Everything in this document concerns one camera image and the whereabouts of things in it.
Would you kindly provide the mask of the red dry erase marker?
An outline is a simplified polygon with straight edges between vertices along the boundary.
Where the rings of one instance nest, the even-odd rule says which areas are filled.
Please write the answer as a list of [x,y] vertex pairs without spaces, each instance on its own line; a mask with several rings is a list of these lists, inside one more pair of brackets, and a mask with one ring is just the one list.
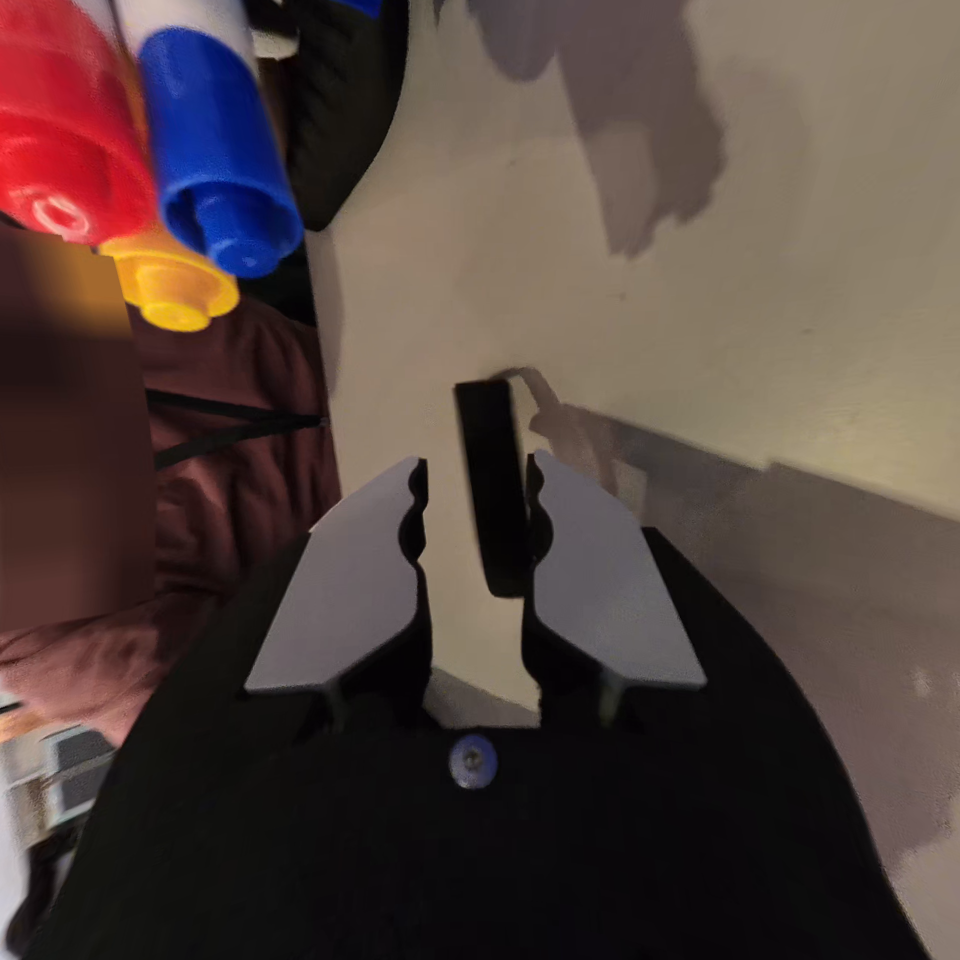
[[97,247],[155,221],[138,93],[111,2],[1,3],[1,209]]

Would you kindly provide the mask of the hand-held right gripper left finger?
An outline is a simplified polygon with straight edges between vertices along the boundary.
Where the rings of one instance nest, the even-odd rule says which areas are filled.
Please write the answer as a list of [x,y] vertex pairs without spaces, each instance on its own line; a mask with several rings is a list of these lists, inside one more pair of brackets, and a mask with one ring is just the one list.
[[335,724],[416,724],[431,672],[427,462],[407,457],[312,528],[244,684],[318,694]]

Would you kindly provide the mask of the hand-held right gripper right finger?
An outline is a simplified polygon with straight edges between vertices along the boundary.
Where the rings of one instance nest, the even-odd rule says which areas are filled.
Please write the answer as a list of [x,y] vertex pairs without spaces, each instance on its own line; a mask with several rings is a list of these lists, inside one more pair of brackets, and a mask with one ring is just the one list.
[[534,547],[524,614],[548,643],[558,687],[584,690],[600,721],[627,692],[700,691],[707,674],[638,519],[614,495],[545,450],[529,456]]

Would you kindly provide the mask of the blue dry erase marker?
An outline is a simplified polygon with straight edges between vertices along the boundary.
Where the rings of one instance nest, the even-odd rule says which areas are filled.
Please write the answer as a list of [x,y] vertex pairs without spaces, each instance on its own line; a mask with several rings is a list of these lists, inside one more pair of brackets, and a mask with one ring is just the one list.
[[301,245],[304,225],[244,4],[113,6],[138,71],[163,225],[227,274],[269,276]]

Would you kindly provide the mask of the black hook-and-loop tie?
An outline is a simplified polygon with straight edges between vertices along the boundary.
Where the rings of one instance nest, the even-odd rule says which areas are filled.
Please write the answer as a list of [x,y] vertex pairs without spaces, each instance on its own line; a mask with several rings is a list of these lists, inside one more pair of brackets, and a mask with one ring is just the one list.
[[512,385],[499,375],[459,383],[453,394],[486,587],[519,599],[532,553]]

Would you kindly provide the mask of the yellow highlighter marker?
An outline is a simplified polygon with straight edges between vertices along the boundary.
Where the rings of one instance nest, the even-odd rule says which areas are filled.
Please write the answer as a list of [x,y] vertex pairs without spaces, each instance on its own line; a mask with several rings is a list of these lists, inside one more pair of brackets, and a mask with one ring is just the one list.
[[160,222],[112,238],[96,251],[113,260],[126,304],[161,330],[205,330],[239,304],[237,279],[182,244]]

